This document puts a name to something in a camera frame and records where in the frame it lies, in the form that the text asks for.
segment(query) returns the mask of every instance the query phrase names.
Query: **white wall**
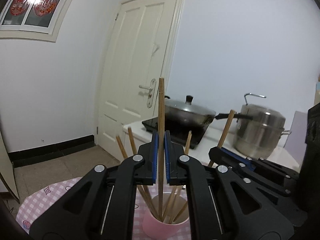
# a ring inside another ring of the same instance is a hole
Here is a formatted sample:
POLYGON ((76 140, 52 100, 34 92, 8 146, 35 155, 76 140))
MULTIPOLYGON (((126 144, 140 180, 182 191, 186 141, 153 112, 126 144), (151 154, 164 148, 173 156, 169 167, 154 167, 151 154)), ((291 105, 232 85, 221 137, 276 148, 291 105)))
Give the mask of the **white wall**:
POLYGON ((98 65, 118 2, 73 0, 56 43, 0 40, 0 120, 8 152, 95 133, 98 65))
MULTIPOLYGON (((119 1, 73 0, 56 43, 0 40, 8 152, 95 133, 99 62, 119 1)), ((167 94, 217 112, 239 111, 246 92, 265 94, 250 102, 280 111, 289 128, 313 104, 319 51, 312 0, 185 0, 167 94)))
POLYGON ((185 0, 167 95, 227 113, 263 94, 248 101, 281 112, 289 129, 313 106, 319 51, 313 0, 185 0))

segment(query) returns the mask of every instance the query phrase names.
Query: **pink cup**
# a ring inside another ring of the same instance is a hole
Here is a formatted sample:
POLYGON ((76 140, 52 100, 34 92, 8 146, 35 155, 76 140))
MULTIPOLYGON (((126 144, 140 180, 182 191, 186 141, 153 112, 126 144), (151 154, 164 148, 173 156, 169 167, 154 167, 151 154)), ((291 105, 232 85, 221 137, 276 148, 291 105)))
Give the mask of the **pink cup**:
MULTIPOLYGON (((170 193, 163 194, 163 203, 164 205, 169 198, 170 193)), ((158 196, 155 196, 152 199, 153 204, 157 207, 158 206, 158 196)), ((183 207, 186 200, 181 196, 177 198, 175 202, 175 207, 173 208, 173 214, 177 214, 179 210, 183 207)), ((184 227, 187 223, 189 223, 189 212, 186 209, 182 215, 177 219, 174 224, 165 224, 160 222, 159 220, 155 219, 155 217, 150 213, 148 209, 143 217, 142 228, 143 231, 146 233, 147 236, 157 239, 157 240, 165 240, 171 236, 174 236, 180 228, 184 227)))

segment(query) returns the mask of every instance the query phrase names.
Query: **table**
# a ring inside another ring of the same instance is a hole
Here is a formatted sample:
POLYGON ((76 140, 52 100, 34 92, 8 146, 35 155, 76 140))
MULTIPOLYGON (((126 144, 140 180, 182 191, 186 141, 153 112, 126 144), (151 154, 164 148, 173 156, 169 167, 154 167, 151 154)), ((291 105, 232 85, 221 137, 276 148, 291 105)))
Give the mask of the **table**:
MULTIPOLYGON (((16 221, 19 225, 29 233, 31 224, 50 206, 52 206, 60 197, 62 197, 74 184, 76 184, 82 177, 75 179, 69 179, 48 185, 45 188, 33 193, 31 196, 27 197, 19 208, 16 221)), ((156 196, 158 194, 157 185, 149 186, 151 196, 156 196)), ((164 193, 170 193, 171 187, 167 184, 164 185, 164 193)), ((181 196, 187 199, 187 193, 185 190, 181 191, 181 196)), ((141 197, 139 191, 137 191, 134 218, 133 218, 133 240, 150 240, 142 229, 142 221, 144 213, 147 210, 147 205, 145 204, 143 198, 141 197)), ((168 240, 191 240, 190 224, 180 229, 177 234, 173 237, 168 238, 168 240)))
MULTIPOLYGON (((137 148, 139 147, 139 145, 143 143, 150 142, 152 133, 146 131, 146 128, 143 126, 141 121, 133 122, 131 124, 127 124, 123 126, 123 132, 125 133, 124 147, 127 151, 128 156, 131 156, 132 150, 131 150, 131 145, 128 138, 129 126, 132 129, 133 137, 135 139, 137 148)), ((189 150, 189 155, 191 157, 196 158, 201 163, 209 163, 210 161, 209 155, 208 155, 209 150, 212 147, 215 147, 218 145, 221 134, 222 134, 222 131, 209 126, 202 140, 200 141, 199 145, 195 149, 189 150)), ((224 141, 223 147, 245 158, 246 156, 238 152, 232 146, 234 136, 235 135, 233 133, 228 133, 226 140, 224 141)), ((279 165, 288 167, 289 169, 293 169, 297 172, 300 171, 299 164, 296 162, 296 160, 289 154, 289 152, 286 149, 284 149, 281 146, 277 146, 274 149, 274 151, 272 152, 268 160, 278 163, 279 165)))

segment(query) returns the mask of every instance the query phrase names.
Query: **door handle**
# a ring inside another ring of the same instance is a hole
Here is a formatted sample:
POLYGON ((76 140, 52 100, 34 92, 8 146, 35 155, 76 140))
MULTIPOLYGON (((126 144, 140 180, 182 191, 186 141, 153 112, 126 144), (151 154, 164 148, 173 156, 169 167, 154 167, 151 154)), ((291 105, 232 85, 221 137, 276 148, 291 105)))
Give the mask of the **door handle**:
POLYGON ((147 89, 149 90, 148 94, 148 100, 147 100, 147 107, 151 108, 152 103, 153 103, 153 96, 155 94, 155 88, 156 88, 157 81, 155 78, 153 78, 150 82, 150 87, 144 86, 144 85, 139 85, 139 88, 141 89, 147 89))
POLYGON ((152 87, 147 87, 147 86, 143 86, 143 85, 139 85, 139 88, 141 88, 141 89, 153 90, 152 87))

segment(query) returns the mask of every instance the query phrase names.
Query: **window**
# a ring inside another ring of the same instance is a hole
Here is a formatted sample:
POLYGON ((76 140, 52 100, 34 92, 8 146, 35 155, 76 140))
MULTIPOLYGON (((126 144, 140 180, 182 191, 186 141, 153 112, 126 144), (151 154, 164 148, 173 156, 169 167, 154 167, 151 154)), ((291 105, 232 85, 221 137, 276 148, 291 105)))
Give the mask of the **window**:
POLYGON ((0 38, 56 41, 71 0, 9 0, 0 14, 0 38))

